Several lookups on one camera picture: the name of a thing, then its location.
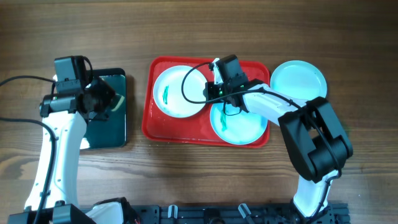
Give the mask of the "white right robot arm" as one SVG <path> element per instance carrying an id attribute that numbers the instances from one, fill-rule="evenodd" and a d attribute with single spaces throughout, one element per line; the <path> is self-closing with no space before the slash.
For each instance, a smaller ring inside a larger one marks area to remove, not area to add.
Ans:
<path id="1" fill-rule="evenodd" d="M 342 175 L 353 146 L 331 104 L 324 97 L 301 100 L 249 80 L 235 55 L 208 64 L 215 79 L 206 84 L 207 103 L 226 103 L 261 115 L 278 125 L 294 169 L 299 174 L 293 205 L 308 223 L 328 205 L 332 182 Z"/>

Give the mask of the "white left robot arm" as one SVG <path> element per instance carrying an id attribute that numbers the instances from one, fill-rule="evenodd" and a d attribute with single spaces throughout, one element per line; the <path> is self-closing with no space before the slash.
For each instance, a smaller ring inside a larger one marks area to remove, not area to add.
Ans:
<path id="1" fill-rule="evenodd" d="M 116 95 L 87 57 L 61 57 L 54 65 L 56 90 L 40 104 L 43 141 L 34 186 L 24 206 L 29 211 L 53 208 L 57 202 L 78 205 L 81 142 L 91 120 L 109 118 L 106 111 Z"/>

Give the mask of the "white plate top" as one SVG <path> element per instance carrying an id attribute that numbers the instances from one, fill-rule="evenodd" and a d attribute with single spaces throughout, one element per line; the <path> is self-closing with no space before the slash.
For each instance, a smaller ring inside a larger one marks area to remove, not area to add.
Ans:
<path id="1" fill-rule="evenodd" d="M 156 79 L 153 97 L 157 107 L 166 115 L 187 118 L 197 114 L 205 106 L 204 103 L 190 103 L 182 95 L 182 80 L 191 69 L 190 66 L 177 65 L 166 69 Z M 185 96 L 191 101 L 205 101 L 203 90 L 206 82 L 201 72 L 192 71 L 184 82 Z"/>

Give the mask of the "green yellow sponge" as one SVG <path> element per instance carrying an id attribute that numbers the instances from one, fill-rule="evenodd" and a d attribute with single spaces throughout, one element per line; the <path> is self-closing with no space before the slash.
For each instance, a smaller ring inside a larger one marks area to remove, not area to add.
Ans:
<path id="1" fill-rule="evenodd" d="M 117 111 L 121 105 L 123 104 L 125 100 L 125 97 L 120 95 L 120 94 L 115 94 L 115 96 L 113 97 L 111 104 L 110 104 L 110 109 L 112 112 Z"/>

